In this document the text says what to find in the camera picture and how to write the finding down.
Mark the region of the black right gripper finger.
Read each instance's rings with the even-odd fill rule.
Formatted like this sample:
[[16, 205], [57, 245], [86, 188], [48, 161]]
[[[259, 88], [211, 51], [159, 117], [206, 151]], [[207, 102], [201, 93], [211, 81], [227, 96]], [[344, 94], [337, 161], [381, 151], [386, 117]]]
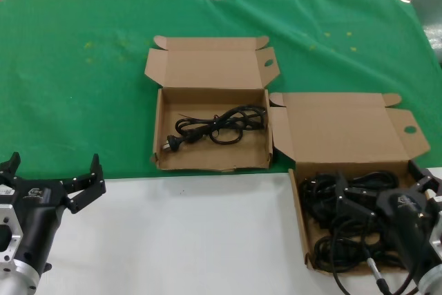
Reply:
[[375, 203], [376, 193], [368, 189], [354, 188], [341, 171], [336, 172], [336, 216], [356, 221], [375, 221], [376, 213], [362, 202]]
[[421, 168], [414, 160], [410, 160], [409, 173], [416, 181], [416, 185], [420, 192], [424, 192], [428, 189], [437, 192], [437, 177], [435, 177], [428, 169]]

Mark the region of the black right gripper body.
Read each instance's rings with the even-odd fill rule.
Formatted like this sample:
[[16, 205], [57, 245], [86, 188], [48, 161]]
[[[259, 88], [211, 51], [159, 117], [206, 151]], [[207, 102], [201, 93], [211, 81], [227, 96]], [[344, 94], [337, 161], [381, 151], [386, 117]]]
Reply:
[[387, 241], [408, 272], [415, 276], [423, 276], [437, 266], [436, 254], [430, 252], [432, 222], [427, 219], [426, 204], [423, 193], [404, 188], [383, 191], [376, 200], [376, 213]]

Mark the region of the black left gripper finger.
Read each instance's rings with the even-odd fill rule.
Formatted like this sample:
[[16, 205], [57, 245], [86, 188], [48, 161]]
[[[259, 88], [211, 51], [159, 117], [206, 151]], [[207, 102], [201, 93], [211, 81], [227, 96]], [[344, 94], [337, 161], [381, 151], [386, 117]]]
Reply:
[[16, 172], [21, 164], [20, 154], [14, 152], [9, 160], [1, 163], [0, 166], [0, 181], [1, 184], [10, 185], [17, 179]]
[[79, 175], [76, 178], [62, 181], [62, 187], [66, 194], [74, 194], [69, 198], [66, 196], [65, 206], [72, 213], [76, 214], [89, 204], [94, 202], [106, 193], [103, 168], [96, 153], [92, 158], [89, 173]]

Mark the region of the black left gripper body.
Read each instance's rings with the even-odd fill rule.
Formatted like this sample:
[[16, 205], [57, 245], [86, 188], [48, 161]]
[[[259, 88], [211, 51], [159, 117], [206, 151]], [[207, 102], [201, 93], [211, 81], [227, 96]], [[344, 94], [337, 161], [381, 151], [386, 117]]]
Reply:
[[15, 178], [13, 184], [17, 190], [15, 212], [23, 232], [15, 259], [44, 273], [51, 269], [47, 260], [66, 208], [63, 181]]

